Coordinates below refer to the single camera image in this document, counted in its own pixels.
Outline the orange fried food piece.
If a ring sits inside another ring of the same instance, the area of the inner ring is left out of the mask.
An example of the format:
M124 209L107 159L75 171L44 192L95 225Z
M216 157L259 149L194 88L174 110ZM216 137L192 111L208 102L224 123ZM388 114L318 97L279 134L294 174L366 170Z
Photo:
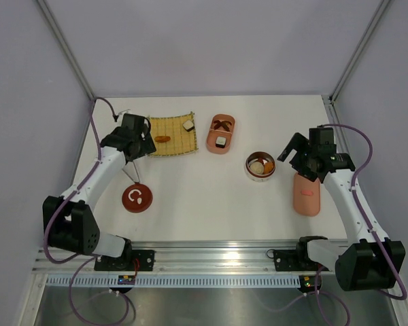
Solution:
M266 162L263 169L263 174L267 175L273 171L275 164L273 162Z

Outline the round white rice ball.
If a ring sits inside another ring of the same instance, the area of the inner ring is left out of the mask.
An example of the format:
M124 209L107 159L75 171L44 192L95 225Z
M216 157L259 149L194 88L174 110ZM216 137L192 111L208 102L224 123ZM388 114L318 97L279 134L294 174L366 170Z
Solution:
M263 174L263 169L264 169L264 164L259 162L259 161L255 161L255 162L250 164L251 172L256 174L256 175L262 175Z

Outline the white black sushi cube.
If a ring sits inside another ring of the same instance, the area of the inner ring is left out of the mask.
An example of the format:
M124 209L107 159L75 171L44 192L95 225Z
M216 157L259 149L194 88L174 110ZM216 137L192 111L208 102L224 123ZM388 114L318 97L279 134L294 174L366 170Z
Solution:
M225 148L226 147L226 142L227 142L226 137L218 136L216 138L215 146L217 148Z

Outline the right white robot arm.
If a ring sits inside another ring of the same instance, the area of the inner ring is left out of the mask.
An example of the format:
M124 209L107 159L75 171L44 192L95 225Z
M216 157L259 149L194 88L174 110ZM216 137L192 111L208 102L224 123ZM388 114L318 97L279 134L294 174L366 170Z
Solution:
M334 138L334 124L319 125L307 137L296 132L278 156L284 162L295 155L291 167L308 181L319 181L331 195L339 212L347 249L341 250L321 236L300 238L295 252L296 264L310 269L316 264L333 271L344 291L378 290L387 294L399 286L398 300L407 298L399 275L405 248L391 240L374 217L358 183L358 175L370 162L355 166L348 153L339 153Z

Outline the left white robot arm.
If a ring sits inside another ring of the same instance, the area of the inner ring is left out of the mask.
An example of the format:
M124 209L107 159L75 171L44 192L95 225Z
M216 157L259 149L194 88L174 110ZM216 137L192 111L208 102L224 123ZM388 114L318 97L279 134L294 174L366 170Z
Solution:
M156 147L148 118L125 113L122 122L103 139L97 138L97 156L88 174L60 196L48 196L42 204L44 253L54 264L49 248L73 257L95 258L97 271L122 271L137 267L138 255L131 241L102 232L92 210L112 179L130 162L152 154Z

